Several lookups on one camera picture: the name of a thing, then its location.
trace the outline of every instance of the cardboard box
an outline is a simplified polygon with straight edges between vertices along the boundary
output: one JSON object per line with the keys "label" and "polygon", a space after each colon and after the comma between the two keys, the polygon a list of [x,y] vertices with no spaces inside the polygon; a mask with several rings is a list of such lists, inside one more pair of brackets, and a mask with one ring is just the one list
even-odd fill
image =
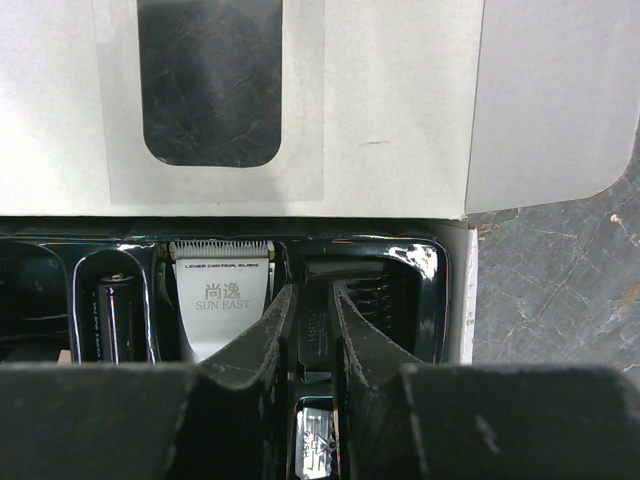
{"label": "cardboard box", "polygon": [[[284,0],[278,153],[254,168],[167,165],[143,133],[151,3],[185,2],[2,2],[0,215],[464,220],[593,195],[631,155],[634,0]],[[259,4],[229,3],[254,22]],[[477,237],[434,229],[469,360]]]}

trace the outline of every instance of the white clipper blade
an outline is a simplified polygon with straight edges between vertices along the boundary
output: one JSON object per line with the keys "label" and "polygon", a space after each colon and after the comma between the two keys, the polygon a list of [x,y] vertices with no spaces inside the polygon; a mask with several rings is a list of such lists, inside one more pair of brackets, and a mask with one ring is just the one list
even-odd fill
{"label": "white clipper blade", "polygon": [[200,240],[169,245],[175,258],[183,360],[207,359],[260,320],[271,245]]}

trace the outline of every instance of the white box lid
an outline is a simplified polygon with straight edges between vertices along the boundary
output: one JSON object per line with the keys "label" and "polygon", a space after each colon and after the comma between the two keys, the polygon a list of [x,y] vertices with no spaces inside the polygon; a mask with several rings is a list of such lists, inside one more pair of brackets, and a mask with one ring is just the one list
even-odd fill
{"label": "white box lid", "polygon": [[[307,62],[307,90],[322,91],[321,163],[176,173],[157,162],[145,183],[156,163],[141,134],[136,1],[1,2],[0,215],[458,219],[587,197],[626,168],[640,112],[639,2],[309,0],[324,12],[315,70],[318,58],[293,46],[310,21],[303,3],[284,0],[283,62]],[[101,68],[105,55],[117,75]],[[299,71],[283,67],[283,89]],[[305,115],[302,130],[317,122]],[[114,124],[126,137],[115,146]],[[123,156],[138,175],[114,190],[109,165]],[[271,196],[255,201],[265,183]],[[127,201],[114,195],[122,188]]]}

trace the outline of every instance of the comb teeth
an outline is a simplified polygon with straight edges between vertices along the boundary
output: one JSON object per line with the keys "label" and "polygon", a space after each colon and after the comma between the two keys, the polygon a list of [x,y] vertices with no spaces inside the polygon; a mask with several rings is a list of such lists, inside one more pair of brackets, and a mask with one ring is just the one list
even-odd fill
{"label": "comb teeth", "polygon": [[267,242],[221,242],[216,240],[188,240],[169,246],[175,259],[181,258],[245,258],[268,257]]}

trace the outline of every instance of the cylindrical black object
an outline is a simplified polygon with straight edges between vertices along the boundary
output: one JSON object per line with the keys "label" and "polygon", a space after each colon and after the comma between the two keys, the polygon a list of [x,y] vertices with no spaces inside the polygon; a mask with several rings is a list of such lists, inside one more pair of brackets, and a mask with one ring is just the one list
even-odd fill
{"label": "cylindrical black object", "polygon": [[135,276],[116,273],[103,277],[91,295],[91,312],[100,362],[144,361],[142,303]]}

